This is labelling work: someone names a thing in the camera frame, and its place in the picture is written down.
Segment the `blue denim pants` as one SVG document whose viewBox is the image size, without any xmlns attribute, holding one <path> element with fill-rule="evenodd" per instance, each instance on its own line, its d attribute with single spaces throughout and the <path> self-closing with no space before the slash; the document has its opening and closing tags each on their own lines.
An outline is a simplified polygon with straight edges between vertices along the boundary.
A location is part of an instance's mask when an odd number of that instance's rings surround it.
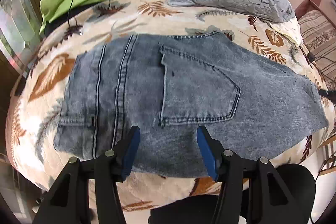
<svg viewBox="0 0 336 224">
<path fill-rule="evenodd" d="M 54 147 L 94 159 L 137 126 L 136 172 L 202 177 L 199 126 L 255 160 L 272 159 L 328 124 L 311 80 L 221 32 L 137 34 L 78 55 Z"/>
</svg>

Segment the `leaf print fleece blanket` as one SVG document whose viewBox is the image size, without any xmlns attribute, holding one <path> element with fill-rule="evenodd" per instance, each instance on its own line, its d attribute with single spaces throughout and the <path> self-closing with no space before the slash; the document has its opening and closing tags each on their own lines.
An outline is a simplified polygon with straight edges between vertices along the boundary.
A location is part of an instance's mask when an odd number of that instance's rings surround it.
<svg viewBox="0 0 336 224">
<path fill-rule="evenodd" d="M 130 34 L 200 35 L 221 32 L 232 42 L 286 65 L 326 86 L 306 61 L 298 22 L 268 23 L 220 8 L 172 7 L 168 0 L 116 0 L 114 13 L 101 16 L 105 3 L 71 19 L 79 33 L 65 36 L 66 24 L 56 28 L 37 51 L 38 62 L 21 95 L 12 94 L 6 121 L 6 150 L 12 166 L 43 190 L 48 190 L 69 155 L 54 149 L 54 135 L 70 72 L 76 57 L 98 44 Z"/>
</svg>

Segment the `black charger on blanket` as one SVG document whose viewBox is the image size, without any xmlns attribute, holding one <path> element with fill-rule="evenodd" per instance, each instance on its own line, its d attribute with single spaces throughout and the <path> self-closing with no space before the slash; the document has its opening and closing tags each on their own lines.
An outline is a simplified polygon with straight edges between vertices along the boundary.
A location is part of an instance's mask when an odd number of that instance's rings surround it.
<svg viewBox="0 0 336 224">
<path fill-rule="evenodd" d="M 313 63 L 315 61 L 315 55 L 313 55 L 313 53 L 311 53 L 311 52 L 309 52 L 307 54 L 307 58 L 308 58 L 310 63 Z"/>
</svg>

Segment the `striped brown sofa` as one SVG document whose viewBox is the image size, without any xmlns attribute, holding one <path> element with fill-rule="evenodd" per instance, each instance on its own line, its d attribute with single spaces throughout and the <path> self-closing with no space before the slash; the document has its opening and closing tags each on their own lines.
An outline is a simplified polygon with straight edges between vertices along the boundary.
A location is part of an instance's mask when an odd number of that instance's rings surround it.
<svg viewBox="0 0 336 224">
<path fill-rule="evenodd" d="M 335 89 L 335 0 L 288 0 L 295 11 L 305 49 L 329 90 Z"/>
</svg>

